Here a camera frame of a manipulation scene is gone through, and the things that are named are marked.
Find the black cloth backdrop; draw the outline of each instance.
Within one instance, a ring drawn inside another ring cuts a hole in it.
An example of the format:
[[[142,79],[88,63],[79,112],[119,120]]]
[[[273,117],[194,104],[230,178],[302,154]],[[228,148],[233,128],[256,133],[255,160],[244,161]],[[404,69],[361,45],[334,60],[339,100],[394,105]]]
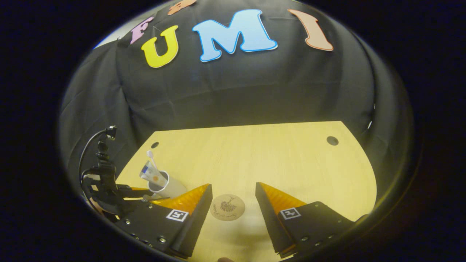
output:
[[[78,185],[84,145],[110,125],[118,127],[116,140],[108,143],[118,174],[154,131],[339,120],[372,164],[377,197],[386,192],[409,154],[411,108],[397,74],[367,43],[326,14],[294,1],[203,0],[168,16],[174,3],[154,14],[132,45],[129,32],[92,50],[72,77],[59,133],[73,186]],[[288,8],[317,18],[334,50],[306,45],[305,28]],[[243,52],[240,35],[233,54],[216,44],[222,56],[201,62],[199,35],[192,28],[208,19],[228,26],[233,14],[244,9],[262,11],[262,23],[278,48]],[[157,37],[157,52],[164,54],[167,45],[160,33],[173,25],[178,25],[178,54],[169,64],[151,68],[142,44]],[[83,169],[96,164],[95,151],[96,142]]]

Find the letter u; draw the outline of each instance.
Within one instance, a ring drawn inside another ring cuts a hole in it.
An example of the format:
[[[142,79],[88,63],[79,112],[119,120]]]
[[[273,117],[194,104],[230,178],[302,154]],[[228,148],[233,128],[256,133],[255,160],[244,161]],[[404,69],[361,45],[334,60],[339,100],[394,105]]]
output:
[[[142,45],[141,50],[144,51],[147,64],[150,67],[162,67],[170,63],[175,58],[178,53],[178,40],[176,39],[175,33],[177,28],[178,26],[172,26],[160,33],[160,36],[165,37],[168,47],[167,52],[164,55],[158,55],[155,49],[155,41],[157,41],[157,37],[152,37]]]

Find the paper cup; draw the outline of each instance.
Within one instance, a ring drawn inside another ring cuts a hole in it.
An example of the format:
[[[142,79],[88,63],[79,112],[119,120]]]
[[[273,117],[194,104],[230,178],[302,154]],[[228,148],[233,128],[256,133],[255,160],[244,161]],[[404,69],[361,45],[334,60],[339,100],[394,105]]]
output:
[[[161,187],[151,182],[147,182],[149,190],[162,197],[169,198],[175,198],[187,192],[186,187],[182,185],[178,180],[170,177],[170,175],[166,171],[160,170],[160,173],[163,177],[167,179],[167,183],[164,187]]]

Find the blue letter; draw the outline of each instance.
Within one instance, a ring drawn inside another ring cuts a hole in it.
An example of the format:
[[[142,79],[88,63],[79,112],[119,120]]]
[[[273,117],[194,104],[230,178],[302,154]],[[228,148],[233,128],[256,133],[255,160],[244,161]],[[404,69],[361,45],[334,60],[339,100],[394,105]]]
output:
[[[233,54],[240,33],[244,42],[241,50],[254,52],[262,50],[272,50],[277,48],[277,42],[268,37],[259,15],[262,13],[258,9],[247,9],[238,11],[233,15],[229,27],[214,20],[207,20],[197,24],[192,28],[199,33],[203,54],[202,62],[208,62],[219,58],[222,55],[220,50],[215,49],[215,40],[227,53]]]

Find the wooden coaster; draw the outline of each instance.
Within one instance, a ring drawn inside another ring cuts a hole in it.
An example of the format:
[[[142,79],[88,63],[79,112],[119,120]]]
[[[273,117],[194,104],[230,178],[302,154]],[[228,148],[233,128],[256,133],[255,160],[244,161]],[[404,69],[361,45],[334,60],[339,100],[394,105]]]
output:
[[[245,205],[243,200],[232,194],[224,194],[212,200],[210,213],[213,217],[222,221],[232,221],[241,217]]]

